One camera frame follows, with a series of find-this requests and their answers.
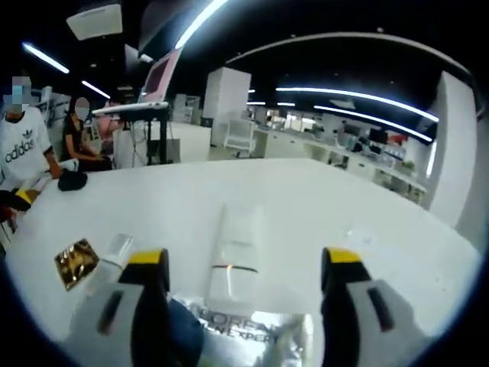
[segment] gold foil packet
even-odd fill
[[[54,258],[61,281],[67,291],[86,278],[99,263],[99,257],[86,239],[60,252]]]

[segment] black ceiling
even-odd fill
[[[83,2],[42,2],[24,13],[22,41],[30,41],[70,69],[65,75],[21,53],[33,83],[62,93],[98,96],[80,84],[87,80],[108,94],[117,86],[141,87],[150,65],[128,74],[124,45],[143,49],[155,60],[170,51],[210,0],[124,0],[124,33],[78,41],[66,25]],[[276,41],[334,31],[378,32],[419,41],[466,66],[473,79],[439,58],[389,41],[328,39],[275,47],[228,66],[253,75],[254,100],[295,102],[301,109],[329,105],[331,96],[277,94],[278,86],[344,89],[395,99],[427,110],[442,70],[471,83],[484,95],[489,82],[483,58],[485,15],[477,2],[418,0],[228,0],[186,44],[169,93],[204,96],[209,72],[248,50]],[[145,22],[141,33],[141,19]],[[356,112],[415,128],[419,116],[372,101],[355,100]]]

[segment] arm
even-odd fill
[[[49,165],[49,172],[54,179],[60,178],[63,173],[63,169],[59,166],[56,158],[54,157],[53,147],[51,146],[51,142],[49,140],[49,136],[47,135],[47,128],[44,124],[44,118],[39,112],[39,123],[37,126],[37,136],[36,140],[40,146],[40,149],[44,153],[44,157],[46,158],[47,164]]]
[[[99,157],[100,154],[98,154],[96,151],[93,150],[92,147],[86,142],[86,133],[85,130],[82,131],[82,149],[83,151],[87,152],[88,154],[91,154],[93,157]]]
[[[75,151],[75,148],[73,146],[73,136],[71,134],[66,134],[64,136],[64,140],[66,143],[66,149],[68,150],[68,154],[70,155],[71,158],[76,158],[76,159],[85,159],[88,161],[97,161],[98,158],[92,157],[91,155],[85,155],[81,154]]]
[[[60,167],[56,158],[54,157],[53,147],[49,148],[44,152],[44,157],[46,158],[47,164],[49,164],[49,172],[53,179],[60,178],[63,173],[63,168]]]

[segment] adidas logo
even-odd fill
[[[22,136],[26,139],[29,139],[32,136],[32,129],[26,130],[25,133],[22,134]]]
[[[32,135],[32,130],[29,132],[25,132],[25,134],[22,134],[23,136],[31,136]],[[5,162],[10,163],[12,161],[15,161],[17,158],[22,157],[24,154],[26,154],[28,151],[30,151],[34,147],[34,139],[31,139],[29,141],[24,141],[20,144],[14,145],[14,150],[5,155]]]

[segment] fluorescent light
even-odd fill
[[[139,60],[144,61],[145,63],[152,63],[153,58],[149,57],[147,54],[142,54]]]
[[[196,33],[197,29],[207,20],[211,15],[213,15],[219,8],[221,8],[228,0],[214,0],[210,3],[207,8],[203,10],[202,13],[196,18],[195,21],[187,28],[183,36],[176,43],[175,50],[183,47],[186,42]]]
[[[431,176],[431,173],[433,171],[435,156],[436,156],[436,141],[434,141],[433,144],[431,144],[431,151],[429,152],[428,167],[426,168],[426,177],[428,178]]]
[[[48,63],[52,67],[55,67],[61,73],[68,74],[70,72],[66,67],[58,63],[55,59],[47,56],[44,52],[39,51],[36,47],[32,46],[31,44],[22,43],[22,46],[24,47],[25,50],[33,54],[35,57],[38,57],[45,63]]]
[[[97,92],[99,95],[104,96],[106,99],[110,99],[110,96],[107,93],[104,93],[101,91],[99,88],[94,87],[92,84],[86,82],[85,80],[82,81],[82,84],[84,86],[88,86],[91,90]]]
[[[431,121],[438,122],[439,118],[428,113],[421,111],[420,109],[415,109],[414,107],[405,105],[404,103],[401,102],[396,102],[391,99],[387,98],[382,98],[382,97],[377,97],[377,96],[371,96],[370,94],[364,94],[364,93],[357,93],[357,92],[349,92],[347,90],[337,90],[337,89],[323,89],[323,88],[277,88],[276,91],[278,92],[314,92],[314,93],[330,93],[330,94],[341,94],[343,96],[352,96],[352,97],[358,97],[358,98],[365,98],[365,99],[372,99],[374,101],[386,103],[388,105],[400,107],[402,109],[406,109],[407,111],[414,112],[422,117],[426,117],[427,119],[430,119]]]
[[[353,116],[357,116],[357,117],[363,117],[364,119],[377,121],[377,122],[380,122],[381,124],[389,125],[389,126],[392,126],[393,128],[398,128],[399,130],[402,130],[402,131],[407,132],[411,135],[417,136],[418,138],[421,138],[423,140],[426,140],[429,142],[433,141],[433,139],[427,137],[426,135],[420,134],[419,132],[415,132],[414,130],[411,130],[410,128],[406,128],[402,125],[394,124],[393,122],[389,122],[389,121],[386,121],[383,119],[378,119],[377,117],[372,117],[369,115],[364,115],[362,113],[356,113],[356,112],[352,112],[352,111],[346,111],[345,109],[332,109],[330,107],[323,107],[323,106],[314,106],[314,108],[315,109],[324,109],[326,111],[346,113],[347,115],[353,115]]]

